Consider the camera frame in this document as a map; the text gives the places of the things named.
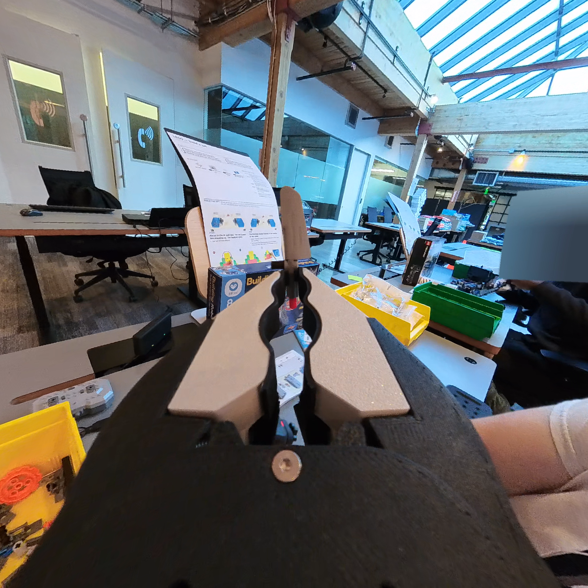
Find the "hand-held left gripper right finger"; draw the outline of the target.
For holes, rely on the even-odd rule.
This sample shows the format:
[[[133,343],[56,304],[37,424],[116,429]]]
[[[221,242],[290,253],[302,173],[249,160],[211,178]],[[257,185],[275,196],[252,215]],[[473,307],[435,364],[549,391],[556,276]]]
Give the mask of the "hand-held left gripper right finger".
[[[306,445],[328,445],[346,423],[406,416],[409,403],[368,317],[305,269],[303,391],[295,407]]]

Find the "person's right forearm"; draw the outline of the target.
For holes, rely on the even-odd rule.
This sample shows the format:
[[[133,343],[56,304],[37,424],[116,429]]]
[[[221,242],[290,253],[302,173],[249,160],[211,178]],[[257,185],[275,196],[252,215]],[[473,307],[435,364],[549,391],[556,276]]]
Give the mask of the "person's right forearm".
[[[472,424],[510,496],[561,489],[587,472],[587,399]]]

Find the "grey desk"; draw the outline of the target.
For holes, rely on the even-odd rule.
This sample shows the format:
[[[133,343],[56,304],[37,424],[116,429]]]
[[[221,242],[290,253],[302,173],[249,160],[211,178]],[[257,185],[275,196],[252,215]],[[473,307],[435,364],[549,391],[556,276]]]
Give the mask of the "grey desk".
[[[206,311],[198,309],[190,314],[173,317],[173,326],[202,323]],[[30,414],[32,401],[18,405],[12,400],[39,390],[55,387],[61,390],[74,386],[69,381],[93,379],[87,350],[116,341],[130,339],[145,323],[109,330],[67,341],[43,345],[1,355],[1,424]],[[285,334],[271,342],[275,355],[290,350],[302,354],[294,334]],[[409,350],[426,365],[444,385],[454,385],[483,401],[496,369],[496,363],[447,339],[426,330],[409,346]],[[143,375],[158,359],[107,376],[114,392],[109,410],[81,419],[93,423],[109,416]]]

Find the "yellow plastic bin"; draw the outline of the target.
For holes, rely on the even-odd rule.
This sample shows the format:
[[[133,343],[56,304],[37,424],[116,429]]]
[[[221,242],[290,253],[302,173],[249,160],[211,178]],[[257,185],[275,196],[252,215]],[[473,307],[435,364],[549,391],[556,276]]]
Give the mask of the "yellow plastic bin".
[[[10,470],[23,465],[37,467],[44,477],[60,467],[62,458],[68,455],[72,458],[76,475],[86,453],[68,403],[55,405],[1,425],[1,478]],[[23,501],[32,503],[34,500],[59,504],[61,508],[65,501],[55,503],[53,497],[42,486]],[[40,535],[39,541],[34,542],[24,561],[15,567],[9,564],[4,572],[1,572],[1,587],[8,586],[18,568],[33,553],[47,530]]]
[[[419,316],[417,320],[404,320],[398,318],[383,310],[370,306],[352,296],[352,293],[359,288],[359,283],[350,284],[336,289],[335,292],[354,305],[358,310],[368,318],[374,318],[379,321],[391,334],[393,334],[402,344],[410,346],[429,326],[431,309],[408,298],[408,306],[414,308],[415,313]]]

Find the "white instruction booklet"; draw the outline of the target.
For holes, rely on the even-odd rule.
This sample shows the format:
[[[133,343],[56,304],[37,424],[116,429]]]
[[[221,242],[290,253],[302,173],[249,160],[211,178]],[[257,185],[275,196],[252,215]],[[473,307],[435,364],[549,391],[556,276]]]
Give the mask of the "white instruction booklet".
[[[305,358],[290,350],[275,358],[276,387],[279,406],[297,398],[303,389]]]

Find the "black flat pad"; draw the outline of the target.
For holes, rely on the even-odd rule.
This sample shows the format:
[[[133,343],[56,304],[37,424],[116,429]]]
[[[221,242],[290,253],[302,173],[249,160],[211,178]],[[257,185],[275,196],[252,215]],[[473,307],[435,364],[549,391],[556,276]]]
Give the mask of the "black flat pad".
[[[165,356],[175,346],[182,346],[190,342],[197,330],[202,325],[191,321],[184,325],[174,326],[171,335],[161,344],[160,347],[149,354],[136,359],[132,337],[106,345],[88,349],[87,354],[96,378],[106,377],[111,373],[125,369],[127,364],[135,366],[159,359]]]

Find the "wooden sheet stand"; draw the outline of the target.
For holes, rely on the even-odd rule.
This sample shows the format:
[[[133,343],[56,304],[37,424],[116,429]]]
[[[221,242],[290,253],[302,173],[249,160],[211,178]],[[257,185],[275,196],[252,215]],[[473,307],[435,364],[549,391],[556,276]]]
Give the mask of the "wooden sheet stand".
[[[185,218],[185,234],[189,248],[187,297],[202,310],[204,317],[207,317],[208,272],[211,264],[200,207],[188,211]]]

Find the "black cardboard box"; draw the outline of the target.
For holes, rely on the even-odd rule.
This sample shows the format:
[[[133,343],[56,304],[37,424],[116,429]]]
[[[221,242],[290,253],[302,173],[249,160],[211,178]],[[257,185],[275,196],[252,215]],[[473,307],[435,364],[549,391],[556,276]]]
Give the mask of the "black cardboard box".
[[[416,286],[421,277],[430,277],[445,243],[445,238],[435,236],[416,238],[402,275],[402,284]]]

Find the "black office chair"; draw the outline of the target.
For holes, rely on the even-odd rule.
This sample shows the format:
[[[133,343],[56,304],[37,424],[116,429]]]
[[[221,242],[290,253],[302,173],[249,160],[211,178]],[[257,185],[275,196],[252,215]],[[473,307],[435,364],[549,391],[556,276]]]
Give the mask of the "black office chair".
[[[42,180],[47,188],[47,205],[76,206],[100,209],[121,209],[121,204],[109,192],[94,185],[92,174],[88,171],[60,171],[39,167]],[[92,258],[99,269],[75,275],[77,289],[73,293],[76,303],[82,302],[81,292],[109,278],[112,283],[121,284],[128,292],[129,300],[136,296],[125,278],[129,276],[149,279],[152,286],[158,285],[152,274],[129,270],[127,259],[147,252],[150,245],[136,236],[58,236],[56,238],[37,236],[39,253],[57,252],[76,258]]]
[[[360,219],[360,226],[365,228],[366,223],[375,223],[378,221],[378,209],[376,207],[367,207],[367,213],[362,214]],[[360,260],[365,261],[366,256],[370,257],[367,261],[371,262],[374,265],[382,264],[383,258],[382,253],[380,252],[384,234],[380,231],[371,230],[370,233],[365,233],[362,237],[364,240],[367,240],[371,244],[374,245],[374,248],[369,251],[359,251],[357,256]]]

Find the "grey hexagonal controller block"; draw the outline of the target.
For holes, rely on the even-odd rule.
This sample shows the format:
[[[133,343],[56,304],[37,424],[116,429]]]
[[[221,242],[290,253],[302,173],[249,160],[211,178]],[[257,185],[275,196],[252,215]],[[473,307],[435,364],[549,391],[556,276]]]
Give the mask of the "grey hexagonal controller block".
[[[34,400],[31,412],[39,412],[55,405],[69,403],[75,419],[106,411],[114,401],[114,391],[108,379],[89,382],[45,394]]]

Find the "black toy model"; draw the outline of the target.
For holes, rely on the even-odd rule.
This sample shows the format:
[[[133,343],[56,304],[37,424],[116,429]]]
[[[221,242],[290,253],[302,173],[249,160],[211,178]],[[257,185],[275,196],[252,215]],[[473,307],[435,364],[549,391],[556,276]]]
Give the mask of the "black toy model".
[[[500,288],[498,281],[498,276],[490,269],[456,263],[451,285],[459,291],[482,297],[496,292]]]

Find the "white instruction sheet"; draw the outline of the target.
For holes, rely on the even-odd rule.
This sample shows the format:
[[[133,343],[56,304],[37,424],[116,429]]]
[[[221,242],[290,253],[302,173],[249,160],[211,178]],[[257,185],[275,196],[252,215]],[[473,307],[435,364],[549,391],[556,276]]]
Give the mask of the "white instruction sheet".
[[[402,247],[406,261],[409,261],[415,240],[421,237],[420,226],[407,202],[390,192],[387,193],[387,201],[399,219]]]
[[[165,129],[198,193],[212,267],[283,260],[272,187],[246,154]]]

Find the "long grey office table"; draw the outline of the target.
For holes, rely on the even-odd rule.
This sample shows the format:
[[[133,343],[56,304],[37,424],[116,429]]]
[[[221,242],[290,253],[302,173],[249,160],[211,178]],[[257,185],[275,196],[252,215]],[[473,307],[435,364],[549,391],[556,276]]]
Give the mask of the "long grey office table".
[[[23,217],[20,211],[25,207],[25,204],[1,203],[1,236],[13,237],[16,240],[19,261],[35,313],[41,345],[54,342],[55,333],[47,315],[26,237],[105,236],[107,240],[113,240],[114,236],[119,235],[139,235],[139,242],[148,244],[149,239],[155,240],[159,239],[160,235],[169,235],[168,238],[163,238],[163,247],[188,245],[187,236],[182,228],[150,229],[143,226],[135,228],[124,223],[122,214],[130,213],[127,210],[114,210],[109,214],[105,212],[44,212],[41,217]]]

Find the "white door with phone sign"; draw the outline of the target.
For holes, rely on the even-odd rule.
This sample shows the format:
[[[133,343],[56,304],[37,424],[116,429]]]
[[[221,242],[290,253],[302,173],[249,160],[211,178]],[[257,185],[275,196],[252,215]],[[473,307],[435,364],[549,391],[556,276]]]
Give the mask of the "white door with phone sign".
[[[116,193],[122,208],[178,205],[173,81],[109,51],[101,53]]]
[[[91,171],[79,38],[1,8],[1,201],[45,203],[39,167]]]

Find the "wooden post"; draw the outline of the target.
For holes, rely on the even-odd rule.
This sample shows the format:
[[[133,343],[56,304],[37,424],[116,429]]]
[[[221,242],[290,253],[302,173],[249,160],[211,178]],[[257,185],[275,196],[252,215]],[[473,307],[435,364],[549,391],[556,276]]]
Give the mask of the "wooden post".
[[[428,134],[419,134],[416,139],[415,148],[410,160],[407,176],[401,189],[400,198],[404,202],[408,202],[410,197],[410,188],[413,185],[414,180],[417,179],[417,171],[424,157],[424,152],[428,143],[428,136]]]
[[[268,92],[259,163],[261,173],[275,187],[290,61],[295,26],[299,17],[290,6],[290,1],[268,1],[268,12],[273,30],[271,33]]]

